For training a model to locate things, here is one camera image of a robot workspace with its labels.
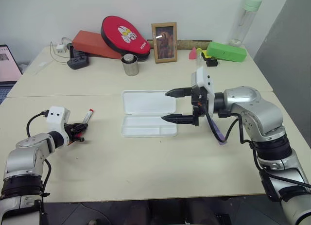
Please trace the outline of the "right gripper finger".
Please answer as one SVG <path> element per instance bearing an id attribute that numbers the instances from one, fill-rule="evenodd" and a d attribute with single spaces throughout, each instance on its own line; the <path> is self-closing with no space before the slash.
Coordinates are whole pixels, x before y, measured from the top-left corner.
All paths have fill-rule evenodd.
<path id="1" fill-rule="evenodd" d="M 186 96 L 191 96 L 192 88 L 191 87 L 174 88 L 167 91 L 165 95 L 173 98 L 183 98 Z"/>
<path id="2" fill-rule="evenodd" d="M 175 124 L 192 124 L 194 125 L 193 115 L 169 114 L 161 117 L 163 120 Z"/>

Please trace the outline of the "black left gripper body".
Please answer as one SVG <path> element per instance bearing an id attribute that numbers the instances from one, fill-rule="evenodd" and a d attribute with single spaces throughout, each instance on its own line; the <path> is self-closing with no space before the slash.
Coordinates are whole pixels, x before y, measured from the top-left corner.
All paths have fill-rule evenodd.
<path id="1" fill-rule="evenodd" d="M 77 123 L 68 124 L 65 123 L 65 132 L 67 133 L 69 137 L 69 144 L 73 143 L 76 140 L 76 134 L 75 134 L 75 127 L 77 126 Z"/>

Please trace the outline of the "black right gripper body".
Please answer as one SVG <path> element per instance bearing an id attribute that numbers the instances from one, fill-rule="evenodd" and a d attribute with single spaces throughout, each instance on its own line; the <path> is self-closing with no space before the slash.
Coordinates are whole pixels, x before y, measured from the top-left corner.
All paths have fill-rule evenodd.
<path id="1" fill-rule="evenodd" d="M 199 125 L 199 117 L 204 117 L 207 109 L 207 90 L 199 87 L 192 90 L 191 94 L 193 125 Z"/>

